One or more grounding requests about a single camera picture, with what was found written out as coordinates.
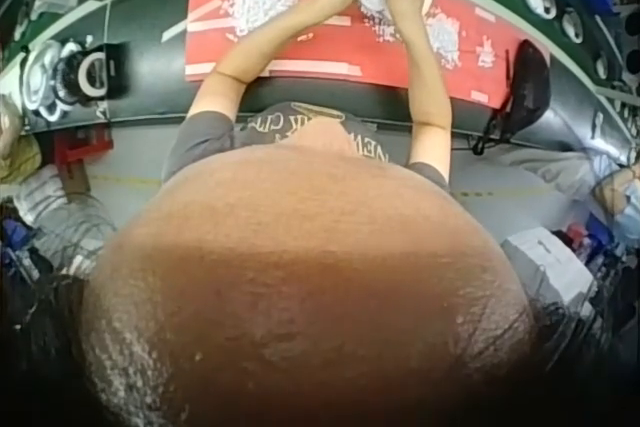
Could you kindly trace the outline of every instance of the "floor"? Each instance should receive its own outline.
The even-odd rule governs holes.
[[[117,227],[144,208],[159,189],[162,164],[177,129],[176,125],[117,128],[115,149],[87,164],[92,194]],[[408,136],[379,134],[391,160],[403,163]],[[456,148],[465,146],[466,141],[456,143]],[[580,205],[550,190],[537,177],[478,160],[470,152],[453,152],[451,184],[456,199],[498,242],[530,228],[565,228],[586,216]]]

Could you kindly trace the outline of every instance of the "person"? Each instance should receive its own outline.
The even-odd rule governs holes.
[[[0,95],[0,184],[19,184],[43,163],[36,138],[22,136],[23,118],[8,95]]]
[[[640,161],[621,167],[609,156],[589,152],[553,152],[496,146],[488,158],[537,175],[567,197],[593,198],[602,208],[616,239],[640,246]]]
[[[241,40],[196,95],[164,186],[90,275],[54,278],[3,320],[11,418],[460,425],[541,398],[580,416],[566,402],[575,390],[538,382],[540,339],[561,357],[557,325],[539,321],[500,248],[447,193],[451,105],[423,0],[387,0],[409,62],[407,168],[357,119],[321,107],[274,106],[234,133],[247,84],[353,1],[302,0]],[[584,340],[588,329],[565,330]]]

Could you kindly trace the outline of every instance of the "workbench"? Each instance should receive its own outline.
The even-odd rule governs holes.
[[[540,42],[548,42],[551,58],[552,100],[549,111],[532,127],[518,134],[514,141],[549,149],[574,150],[589,148],[608,153],[622,163],[628,162],[635,147],[629,129],[612,104],[593,93],[600,81],[594,59],[604,52],[612,67],[612,78],[619,74],[616,53],[600,26],[586,13],[579,0],[557,0],[570,3],[585,24],[585,41],[574,44],[564,37],[559,22],[545,21],[531,13],[524,0],[474,0],[485,10],[509,15],[510,20],[525,26]],[[10,18],[14,3],[2,14]],[[123,43],[128,54],[128,92],[109,100],[108,118],[112,123],[180,121],[198,88],[185,81],[185,34],[160,42],[162,33],[185,20],[188,0],[107,0],[87,2],[64,17],[47,14],[29,27],[23,39],[32,46],[51,38],[65,41],[83,39],[94,42]],[[5,49],[7,68],[0,77],[0,90],[15,88],[18,79],[19,46]],[[260,112],[284,100],[319,104],[350,112],[381,128],[408,129],[409,112],[403,89],[359,84],[347,81],[266,78],[250,86],[241,106],[241,115]],[[453,99],[456,132],[477,134],[482,131],[490,110],[473,102]],[[600,136],[593,137],[596,113],[603,116]],[[76,109],[49,125],[28,113],[29,129],[39,132],[102,122],[92,109]]]

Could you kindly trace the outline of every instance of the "white cloth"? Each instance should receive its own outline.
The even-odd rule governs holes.
[[[552,152],[499,145],[487,151],[487,158],[509,167],[520,167],[537,175],[567,197],[585,201],[602,180],[620,167],[606,155],[584,152]],[[640,182],[631,183],[625,194],[628,205],[614,219],[618,240],[640,245]]]

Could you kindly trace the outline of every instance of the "red mat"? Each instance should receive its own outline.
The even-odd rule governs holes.
[[[238,38],[224,0],[189,0],[185,75],[202,80]],[[380,41],[353,5],[293,41],[264,75],[342,79],[392,87],[408,85],[399,41]],[[434,0],[425,23],[452,97],[498,108],[508,88],[507,52],[513,59],[527,35],[469,0]],[[457,49],[452,48],[457,38]]]

